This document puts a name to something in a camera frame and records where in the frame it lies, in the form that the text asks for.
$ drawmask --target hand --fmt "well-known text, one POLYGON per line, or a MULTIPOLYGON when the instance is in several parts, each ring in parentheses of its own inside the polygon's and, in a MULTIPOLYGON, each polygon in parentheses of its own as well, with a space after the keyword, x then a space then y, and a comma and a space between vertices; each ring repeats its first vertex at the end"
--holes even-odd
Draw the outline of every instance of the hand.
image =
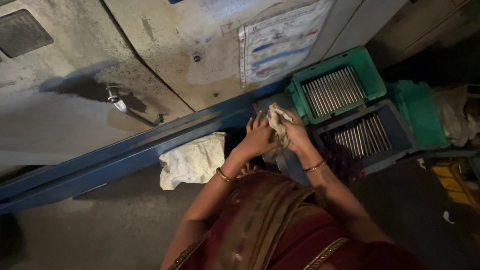
POLYGON ((261 116, 262 111, 258 113, 255 121, 252 117, 250 118, 247 124, 247 135, 234 149, 235 153, 244 157, 246 161, 278 147, 278 143, 268 142, 273 129, 268 125, 267 118, 260 121, 261 116))
POLYGON ((291 111, 280 107, 276 103, 274 104, 274 106, 282 110, 284 113, 286 113, 293 119, 292 123, 288 120, 285 120, 283 116, 280 116, 280 121, 287 128, 287 135, 290 139, 290 144, 288 145, 288 148, 294 151, 297 155, 301 152, 306 151, 307 149, 314 148, 310 139, 308 138, 307 131, 303 126, 301 118, 293 114, 291 111))

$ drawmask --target blue frame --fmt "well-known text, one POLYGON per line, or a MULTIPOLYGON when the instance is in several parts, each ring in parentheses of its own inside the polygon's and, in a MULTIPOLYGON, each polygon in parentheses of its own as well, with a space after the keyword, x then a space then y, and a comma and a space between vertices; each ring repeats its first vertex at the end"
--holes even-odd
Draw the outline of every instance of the blue frame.
POLYGON ((273 94, 281 85, 281 81, 271 83, 59 165, 42 167, 3 182, 0 214, 79 195, 151 166, 162 153, 189 141, 229 127, 244 127, 254 115, 252 104, 273 94), (202 117, 209 115, 211 119, 202 121, 202 117), (165 136, 166 131, 174 129, 179 131, 165 136))

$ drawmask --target woman's right hand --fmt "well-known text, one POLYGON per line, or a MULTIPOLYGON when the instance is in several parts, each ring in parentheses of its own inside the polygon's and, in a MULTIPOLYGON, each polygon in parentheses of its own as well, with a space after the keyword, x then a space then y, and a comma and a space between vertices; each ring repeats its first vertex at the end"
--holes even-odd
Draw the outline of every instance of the woman's right hand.
POLYGON ((290 144, 288 145, 288 148, 294 151, 297 155, 303 154, 304 152, 309 151, 312 148, 314 149, 312 142, 308 138, 307 131, 305 130, 305 126, 303 126, 301 118, 296 116, 291 111, 280 107, 276 103, 274 104, 274 106, 282 110, 284 113, 286 113, 293 119, 292 123, 280 116, 280 121, 287 128, 288 138, 290 139, 290 144))

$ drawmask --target bangle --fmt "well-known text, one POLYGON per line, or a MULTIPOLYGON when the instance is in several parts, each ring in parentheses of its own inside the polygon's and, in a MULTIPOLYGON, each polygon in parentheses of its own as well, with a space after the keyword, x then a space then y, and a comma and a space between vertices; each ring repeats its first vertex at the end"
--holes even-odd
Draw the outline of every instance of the bangle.
POLYGON ((316 171, 318 170, 319 168, 323 167, 324 165, 326 164, 326 160, 323 160, 322 162, 320 162, 319 164, 309 168, 309 169, 306 169, 306 170, 303 170, 305 173, 307 172, 312 172, 312 171, 316 171))
POLYGON ((235 180, 234 179, 230 179, 228 177, 226 177, 222 171, 220 170, 220 168, 217 168, 216 169, 216 173, 218 174, 218 176, 220 176, 223 180, 225 180, 225 182, 227 183, 231 183, 231 182, 234 182, 235 180))

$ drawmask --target concrete floor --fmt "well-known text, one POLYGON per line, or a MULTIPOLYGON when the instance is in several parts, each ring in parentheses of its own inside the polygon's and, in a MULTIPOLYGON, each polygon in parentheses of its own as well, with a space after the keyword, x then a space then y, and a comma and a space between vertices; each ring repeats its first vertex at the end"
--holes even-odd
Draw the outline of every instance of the concrete floor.
MULTIPOLYGON (((25 247, 0 269, 158 269, 177 224, 202 188, 180 184, 162 191, 160 169, 154 165, 75 199, 19 213, 25 247)), ((372 174, 351 188, 378 224, 431 269, 480 267, 461 207, 415 161, 372 174), (444 210, 457 224, 442 218, 444 210)))

